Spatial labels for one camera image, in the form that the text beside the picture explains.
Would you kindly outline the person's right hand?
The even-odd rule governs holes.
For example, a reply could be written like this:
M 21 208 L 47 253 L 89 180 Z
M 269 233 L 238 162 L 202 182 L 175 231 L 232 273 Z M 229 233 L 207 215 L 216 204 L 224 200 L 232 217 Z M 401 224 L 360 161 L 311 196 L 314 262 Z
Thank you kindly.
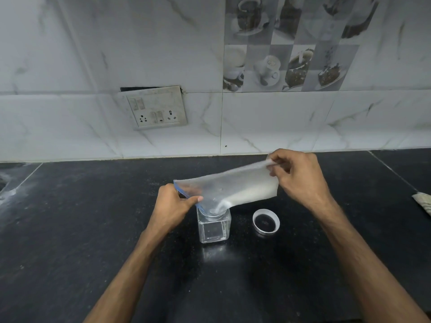
M 314 213 L 334 207 L 335 201 L 314 153 L 280 148 L 267 159 L 285 169 L 284 184 L 279 185 L 292 199 Z

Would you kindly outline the person's left hand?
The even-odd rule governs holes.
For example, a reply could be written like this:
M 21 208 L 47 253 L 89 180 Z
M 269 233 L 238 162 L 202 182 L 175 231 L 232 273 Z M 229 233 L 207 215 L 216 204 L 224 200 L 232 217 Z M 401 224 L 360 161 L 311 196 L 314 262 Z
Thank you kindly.
M 182 222 L 191 207 L 182 204 L 173 184 L 161 186 L 146 230 L 166 235 Z

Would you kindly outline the clear plastic zip bag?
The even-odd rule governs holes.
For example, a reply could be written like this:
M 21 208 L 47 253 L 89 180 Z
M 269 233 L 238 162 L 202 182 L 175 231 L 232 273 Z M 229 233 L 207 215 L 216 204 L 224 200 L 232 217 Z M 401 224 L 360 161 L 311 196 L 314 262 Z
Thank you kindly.
M 207 217 L 218 217 L 231 207 L 277 196 L 278 179 L 270 176 L 277 164 L 267 159 L 222 173 L 174 180 L 175 189 L 186 198 L 201 196 L 197 208 Z

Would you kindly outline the person's left forearm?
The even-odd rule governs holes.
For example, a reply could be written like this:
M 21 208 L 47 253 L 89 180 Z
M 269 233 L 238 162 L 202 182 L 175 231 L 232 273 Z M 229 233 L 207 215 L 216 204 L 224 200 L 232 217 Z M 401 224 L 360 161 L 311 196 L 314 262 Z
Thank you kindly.
M 130 323 L 136 311 L 148 269 L 169 230 L 146 228 L 119 272 L 107 286 L 83 323 Z

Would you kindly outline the person's right forearm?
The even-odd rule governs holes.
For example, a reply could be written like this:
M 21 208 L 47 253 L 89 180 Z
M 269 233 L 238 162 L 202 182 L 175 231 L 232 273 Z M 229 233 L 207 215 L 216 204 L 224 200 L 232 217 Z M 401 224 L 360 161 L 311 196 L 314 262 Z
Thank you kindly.
M 330 196 L 307 205 L 326 233 L 367 323 L 431 323 Z

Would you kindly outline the clear square glass jar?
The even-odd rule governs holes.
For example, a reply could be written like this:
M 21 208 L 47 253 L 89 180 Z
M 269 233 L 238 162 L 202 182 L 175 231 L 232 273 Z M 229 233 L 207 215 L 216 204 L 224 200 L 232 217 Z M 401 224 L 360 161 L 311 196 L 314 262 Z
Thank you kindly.
M 197 208 L 199 239 L 202 244 L 220 242 L 229 239 L 231 213 L 226 210 L 218 216 L 205 215 Z

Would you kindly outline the white round jar lid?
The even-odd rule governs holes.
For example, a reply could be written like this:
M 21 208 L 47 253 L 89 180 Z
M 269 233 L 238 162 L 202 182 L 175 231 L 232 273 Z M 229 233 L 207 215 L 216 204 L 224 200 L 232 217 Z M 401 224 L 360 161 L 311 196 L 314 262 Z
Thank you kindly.
M 268 209 L 259 209 L 254 212 L 252 224 L 255 233 L 261 238 L 269 238 L 275 235 L 281 225 L 278 216 Z

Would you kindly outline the patterned cloth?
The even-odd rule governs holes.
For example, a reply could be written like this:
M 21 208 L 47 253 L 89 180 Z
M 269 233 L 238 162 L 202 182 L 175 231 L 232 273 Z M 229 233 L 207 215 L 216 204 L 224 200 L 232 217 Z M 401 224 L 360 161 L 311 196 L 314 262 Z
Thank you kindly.
M 412 195 L 413 199 L 419 204 L 423 210 L 431 217 L 431 195 L 423 192 L 418 192 Z

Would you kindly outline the white wall switch socket panel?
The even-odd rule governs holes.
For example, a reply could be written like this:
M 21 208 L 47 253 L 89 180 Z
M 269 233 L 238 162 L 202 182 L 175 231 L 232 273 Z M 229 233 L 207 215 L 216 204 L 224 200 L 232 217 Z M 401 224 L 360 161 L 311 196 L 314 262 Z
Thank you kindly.
M 187 125 L 180 86 L 129 91 L 125 97 L 138 130 Z

